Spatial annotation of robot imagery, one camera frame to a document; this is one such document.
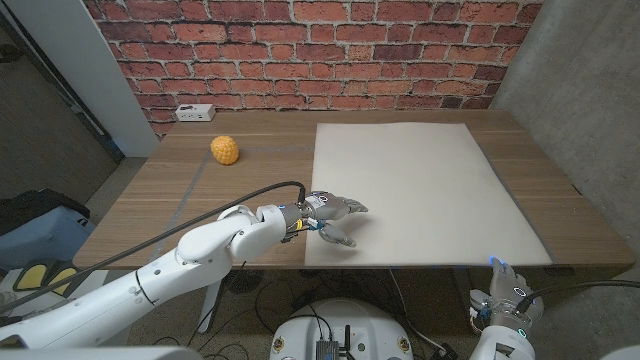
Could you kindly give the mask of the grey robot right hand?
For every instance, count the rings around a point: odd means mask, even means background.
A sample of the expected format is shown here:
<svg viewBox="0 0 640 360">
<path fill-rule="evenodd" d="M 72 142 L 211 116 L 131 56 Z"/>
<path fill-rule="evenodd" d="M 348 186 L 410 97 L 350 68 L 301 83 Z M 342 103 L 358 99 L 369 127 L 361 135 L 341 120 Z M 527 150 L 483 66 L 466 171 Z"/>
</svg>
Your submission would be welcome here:
<svg viewBox="0 0 640 360">
<path fill-rule="evenodd" d="M 496 257 L 490 258 L 492 278 L 489 293 L 474 289 L 469 293 L 471 306 L 487 318 L 491 326 L 505 326 L 528 332 L 544 312 L 544 302 L 535 299 L 525 312 L 518 312 L 517 305 L 533 290 L 526 278 Z"/>
</svg>

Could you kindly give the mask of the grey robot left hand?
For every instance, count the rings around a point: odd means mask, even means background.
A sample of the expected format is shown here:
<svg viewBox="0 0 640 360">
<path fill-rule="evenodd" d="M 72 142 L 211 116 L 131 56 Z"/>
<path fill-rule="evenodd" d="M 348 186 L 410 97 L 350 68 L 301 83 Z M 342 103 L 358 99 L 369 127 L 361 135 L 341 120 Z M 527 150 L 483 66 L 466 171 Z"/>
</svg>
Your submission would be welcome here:
<svg viewBox="0 0 640 360">
<path fill-rule="evenodd" d="M 326 191 L 312 192 L 297 204 L 280 205 L 286 230 L 283 243 L 289 242 L 303 230 L 317 231 L 319 236 L 329 243 L 350 248 L 357 246 L 356 241 L 341 229 L 331 225 L 329 220 L 340 220 L 348 214 L 367 213 L 368 208 L 357 200 L 336 196 Z"/>
</svg>

